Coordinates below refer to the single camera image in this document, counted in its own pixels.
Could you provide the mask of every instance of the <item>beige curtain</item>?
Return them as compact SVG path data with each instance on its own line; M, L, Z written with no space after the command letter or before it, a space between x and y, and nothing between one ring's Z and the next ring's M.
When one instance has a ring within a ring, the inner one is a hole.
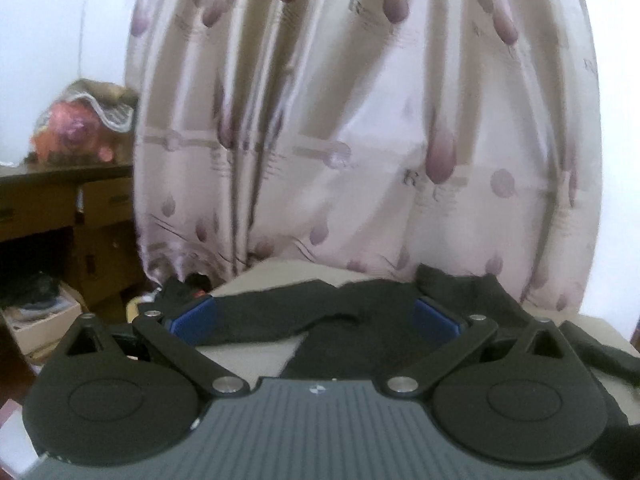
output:
M584 0L138 0L127 76L155 279L422 262L580 305L601 187Z

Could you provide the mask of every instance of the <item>blue gripper pad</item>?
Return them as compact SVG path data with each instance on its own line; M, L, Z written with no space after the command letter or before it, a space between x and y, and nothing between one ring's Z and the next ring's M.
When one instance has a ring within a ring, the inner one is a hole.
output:
M186 308L183 313L169 319L167 330L182 339L190 346L203 344L216 326L218 308L213 297L198 298L193 308Z
M444 314L444 309L429 298L415 301L414 325L434 348L457 338L466 328L465 321L455 317L448 312Z

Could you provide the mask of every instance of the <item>metal bolt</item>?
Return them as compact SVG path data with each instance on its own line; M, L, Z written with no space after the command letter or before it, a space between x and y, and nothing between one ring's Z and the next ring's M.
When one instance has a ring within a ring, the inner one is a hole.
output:
M218 377L212 386L220 394L234 394L242 390L244 381L240 377Z
M386 386L396 394L410 394L418 389L418 381L411 377L392 377L386 382Z

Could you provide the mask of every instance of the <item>curtain fold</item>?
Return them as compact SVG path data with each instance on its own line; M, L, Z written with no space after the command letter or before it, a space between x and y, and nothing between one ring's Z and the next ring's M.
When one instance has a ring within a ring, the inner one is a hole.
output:
M139 0L150 276L268 256L578 308L600 212L583 0Z

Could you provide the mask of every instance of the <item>circular cover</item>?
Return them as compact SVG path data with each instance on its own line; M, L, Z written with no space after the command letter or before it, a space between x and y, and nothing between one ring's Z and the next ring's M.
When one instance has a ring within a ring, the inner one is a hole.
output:
M35 446L83 465L140 460L173 445L198 416L198 397L179 373L93 353L45 367L24 406Z
M433 413L466 448L531 465L584 452L607 421L602 396L586 370L536 355L453 373L436 388Z

